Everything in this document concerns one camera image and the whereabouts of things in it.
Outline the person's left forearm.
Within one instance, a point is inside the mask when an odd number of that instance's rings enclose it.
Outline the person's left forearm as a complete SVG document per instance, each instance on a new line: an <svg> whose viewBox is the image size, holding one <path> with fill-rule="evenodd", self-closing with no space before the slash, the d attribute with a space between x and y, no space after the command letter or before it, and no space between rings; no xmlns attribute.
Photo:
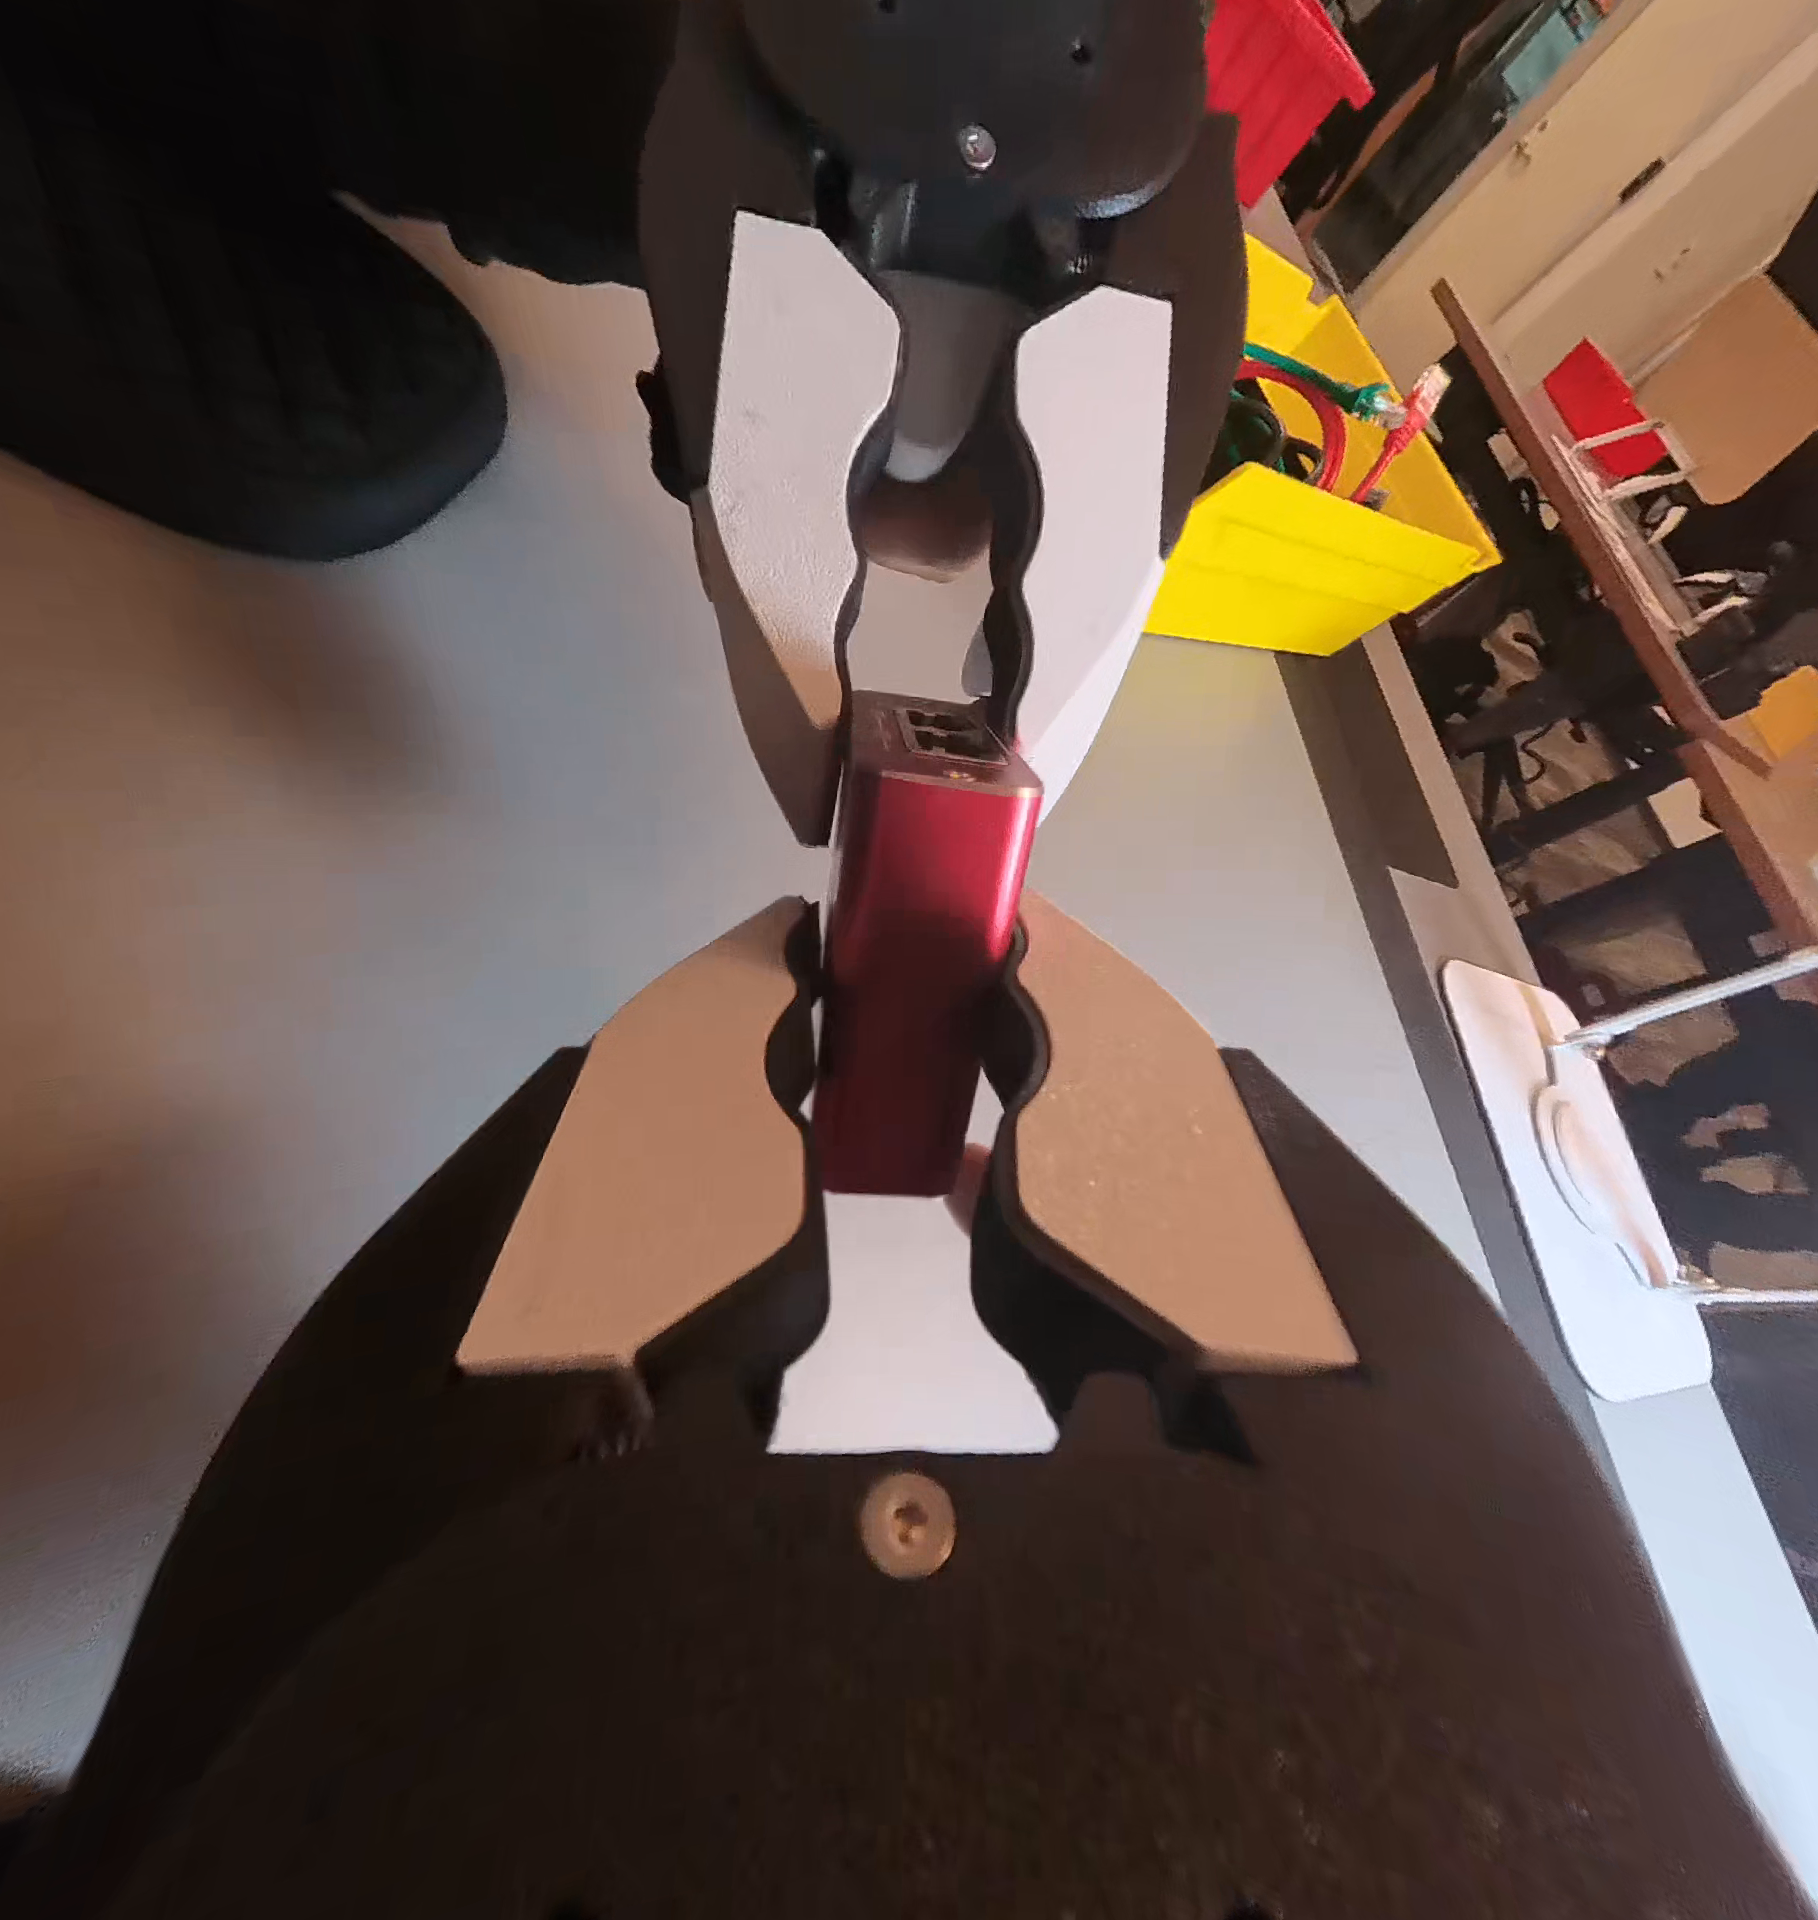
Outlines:
<svg viewBox="0 0 1818 1920"><path fill-rule="evenodd" d="M637 287L676 4L0 2L0 450L327 564L485 469L506 380L366 213Z"/></svg>

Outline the yellow plastic bin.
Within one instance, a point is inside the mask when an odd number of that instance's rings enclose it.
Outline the yellow plastic bin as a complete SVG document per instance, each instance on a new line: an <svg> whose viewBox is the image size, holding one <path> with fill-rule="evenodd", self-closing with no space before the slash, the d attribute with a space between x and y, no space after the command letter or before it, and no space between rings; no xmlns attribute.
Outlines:
<svg viewBox="0 0 1818 1920"><path fill-rule="evenodd" d="M1377 362L1352 315L1318 299L1305 270L1248 237L1253 349L1330 384L1407 398ZM1263 398L1295 440L1324 450L1339 408L1308 382L1264 366ZM1347 414L1332 476L1293 477L1268 461L1233 467L1191 508L1146 619L1144 637L1327 657L1418 611L1500 562L1498 544L1420 425Z"/></svg>

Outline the red plastic bin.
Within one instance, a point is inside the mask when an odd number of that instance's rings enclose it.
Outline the red plastic bin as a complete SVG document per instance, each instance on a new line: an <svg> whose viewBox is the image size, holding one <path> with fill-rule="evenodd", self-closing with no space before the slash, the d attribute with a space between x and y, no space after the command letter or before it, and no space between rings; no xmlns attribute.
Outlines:
<svg viewBox="0 0 1818 1920"><path fill-rule="evenodd" d="M1236 191L1253 209L1336 107L1373 87L1318 2L1217 2L1205 37L1206 106L1238 122Z"/></svg>

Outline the red ethernet splitter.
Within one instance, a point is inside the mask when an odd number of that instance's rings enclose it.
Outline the red ethernet splitter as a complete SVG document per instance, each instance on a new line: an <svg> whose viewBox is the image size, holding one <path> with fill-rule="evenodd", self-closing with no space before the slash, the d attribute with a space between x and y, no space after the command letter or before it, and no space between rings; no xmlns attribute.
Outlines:
<svg viewBox="0 0 1818 1920"><path fill-rule="evenodd" d="M852 695L810 1108L827 1194L952 1186L1041 805L979 709Z"/></svg>

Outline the white cabinet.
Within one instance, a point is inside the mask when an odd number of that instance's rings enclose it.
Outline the white cabinet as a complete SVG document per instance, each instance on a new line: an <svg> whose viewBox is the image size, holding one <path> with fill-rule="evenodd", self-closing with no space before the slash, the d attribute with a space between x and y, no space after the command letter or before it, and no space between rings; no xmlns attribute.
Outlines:
<svg viewBox="0 0 1818 1920"><path fill-rule="evenodd" d="M1818 191L1818 2L1622 4L1347 302L1411 378L1450 284L1514 374L1655 365Z"/></svg>

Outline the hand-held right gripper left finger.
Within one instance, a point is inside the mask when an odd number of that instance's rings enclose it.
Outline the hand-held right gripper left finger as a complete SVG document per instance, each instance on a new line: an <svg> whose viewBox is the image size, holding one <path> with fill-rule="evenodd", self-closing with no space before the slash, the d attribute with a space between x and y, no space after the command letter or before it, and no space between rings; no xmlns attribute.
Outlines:
<svg viewBox="0 0 1818 1920"><path fill-rule="evenodd" d="M464 1374L637 1374L651 1345L804 1221L799 1019L817 914L780 897L637 990L594 1035L457 1348Z"/></svg>

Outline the brown wooden desk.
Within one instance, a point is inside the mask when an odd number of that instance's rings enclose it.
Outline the brown wooden desk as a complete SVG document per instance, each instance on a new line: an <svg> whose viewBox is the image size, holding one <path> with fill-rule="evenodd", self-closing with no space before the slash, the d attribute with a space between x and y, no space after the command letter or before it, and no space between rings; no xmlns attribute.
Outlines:
<svg viewBox="0 0 1818 1920"><path fill-rule="evenodd" d="M1507 359L1464 309L1450 278L1431 287L1431 299L1667 717L1691 740L1711 744L1759 777L1769 775L1772 760L1716 714L1679 654L1692 614L1673 584L1673 570L1651 551L1626 518L1622 502L1594 476L1594 465L1562 432L1553 408L1518 386Z"/></svg>

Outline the small red bin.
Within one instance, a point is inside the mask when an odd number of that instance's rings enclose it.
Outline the small red bin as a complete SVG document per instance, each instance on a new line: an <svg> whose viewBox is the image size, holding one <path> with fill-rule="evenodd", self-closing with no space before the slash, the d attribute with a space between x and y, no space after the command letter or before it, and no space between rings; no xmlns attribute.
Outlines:
<svg viewBox="0 0 1818 1920"><path fill-rule="evenodd" d="M1643 422L1636 389L1589 337L1543 374L1541 389L1572 442L1628 438Z"/></svg>

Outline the document stand with white base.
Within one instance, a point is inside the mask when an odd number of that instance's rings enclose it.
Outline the document stand with white base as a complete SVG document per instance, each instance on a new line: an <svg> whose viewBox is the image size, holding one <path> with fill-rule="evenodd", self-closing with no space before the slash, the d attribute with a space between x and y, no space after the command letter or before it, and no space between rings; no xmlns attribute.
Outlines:
<svg viewBox="0 0 1818 1920"><path fill-rule="evenodd" d="M1818 889L1818 852L1800 863ZM1439 992L1561 1345L1599 1402L1706 1387L1704 1310L1818 1310L1818 1289L1724 1287L1667 1236L1599 1058L1643 1026L1818 975L1818 937L1719 983L1581 1025L1534 983L1445 959Z"/></svg>

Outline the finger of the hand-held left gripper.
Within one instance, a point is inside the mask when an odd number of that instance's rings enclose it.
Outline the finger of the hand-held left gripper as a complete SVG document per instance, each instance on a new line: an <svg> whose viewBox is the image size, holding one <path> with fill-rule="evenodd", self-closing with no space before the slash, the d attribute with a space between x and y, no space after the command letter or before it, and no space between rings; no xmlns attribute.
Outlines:
<svg viewBox="0 0 1818 1920"><path fill-rule="evenodd" d="M1120 692L1165 572L1172 312L1088 292L1018 335L1016 555L991 611L1021 670L1007 720L1052 812Z"/></svg>
<svg viewBox="0 0 1818 1920"><path fill-rule="evenodd" d="M854 501L888 450L901 366L894 306L830 234L734 217L688 516L739 726L804 849L831 838L866 579Z"/></svg>

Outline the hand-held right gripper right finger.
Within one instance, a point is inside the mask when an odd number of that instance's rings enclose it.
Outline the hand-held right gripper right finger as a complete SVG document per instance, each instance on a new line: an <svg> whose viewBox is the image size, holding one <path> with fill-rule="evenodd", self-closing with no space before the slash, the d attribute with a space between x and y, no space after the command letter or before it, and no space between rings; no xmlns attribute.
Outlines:
<svg viewBox="0 0 1818 1920"><path fill-rule="evenodd" d="M1043 897L985 1026L987 1194L1018 1246L1205 1374L1352 1369L1351 1332L1209 1031Z"/></svg>

